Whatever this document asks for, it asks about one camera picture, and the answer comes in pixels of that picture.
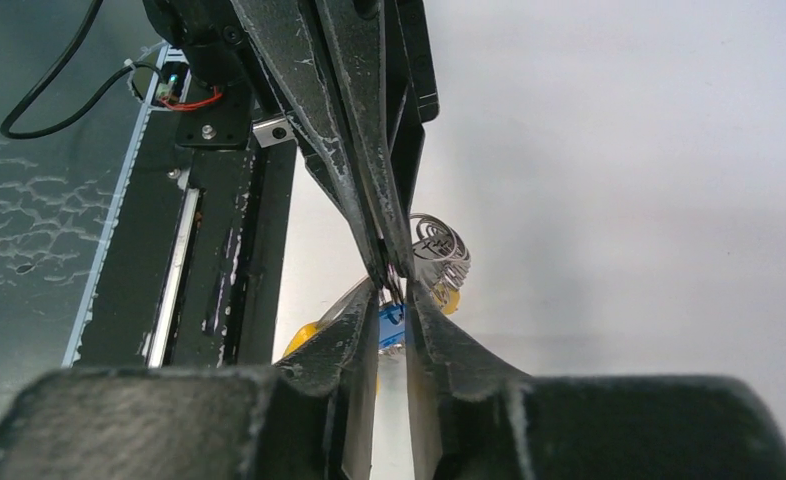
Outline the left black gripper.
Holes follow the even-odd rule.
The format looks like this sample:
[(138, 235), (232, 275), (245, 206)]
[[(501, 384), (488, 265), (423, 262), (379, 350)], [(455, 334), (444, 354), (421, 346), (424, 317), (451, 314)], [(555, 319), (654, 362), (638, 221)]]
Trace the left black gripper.
[(381, 288), (391, 271), (411, 276), (404, 212), (411, 210), (423, 125), (439, 113), (423, 3), (232, 6), (283, 96), (285, 116), (313, 150), (311, 172), (342, 207), (369, 278)]

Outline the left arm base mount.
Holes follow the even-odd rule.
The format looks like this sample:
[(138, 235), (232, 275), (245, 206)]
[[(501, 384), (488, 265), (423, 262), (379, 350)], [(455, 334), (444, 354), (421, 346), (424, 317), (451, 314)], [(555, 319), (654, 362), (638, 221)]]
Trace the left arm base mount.
[(145, 1), (156, 33), (180, 50), (188, 64), (187, 99), (167, 109), (180, 114), (182, 148), (238, 151), (248, 147), (256, 96), (275, 107), (263, 70), (230, 1)]

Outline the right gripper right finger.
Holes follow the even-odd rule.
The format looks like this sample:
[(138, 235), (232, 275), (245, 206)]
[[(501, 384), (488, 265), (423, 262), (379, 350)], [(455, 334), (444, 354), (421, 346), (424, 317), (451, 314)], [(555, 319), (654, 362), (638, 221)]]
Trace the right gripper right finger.
[(786, 440), (727, 376), (533, 376), (407, 289), (418, 479), (786, 479)]

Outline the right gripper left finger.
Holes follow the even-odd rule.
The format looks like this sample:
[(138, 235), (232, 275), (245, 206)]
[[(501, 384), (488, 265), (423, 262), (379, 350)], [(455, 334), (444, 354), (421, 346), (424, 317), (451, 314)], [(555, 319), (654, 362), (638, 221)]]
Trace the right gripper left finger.
[(378, 293), (272, 365), (62, 369), (0, 422), (0, 479), (366, 479)]

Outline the keyring with yellow handle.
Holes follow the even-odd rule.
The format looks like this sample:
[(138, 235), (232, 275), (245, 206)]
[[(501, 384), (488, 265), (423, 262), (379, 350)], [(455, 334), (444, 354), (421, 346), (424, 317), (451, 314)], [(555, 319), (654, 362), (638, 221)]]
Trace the keyring with yellow handle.
[[(458, 232), (438, 217), (427, 213), (413, 213), (410, 221), (415, 235), (412, 250), (418, 279), (429, 289), (433, 301), (442, 313), (451, 315), (458, 309), (460, 290), (471, 268), (470, 252)], [(292, 354), (320, 330), (334, 323), (346, 305), (356, 297), (358, 290), (369, 282), (368, 278), (361, 278), (334, 302), (319, 320), (302, 326), (286, 346), (283, 355)], [(380, 307), (388, 302), (404, 305), (402, 301), (384, 294), (379, 301), (378, 315)], [(398, 354), (379, 354), (395, 357), (404, 353), (405, 344)]]

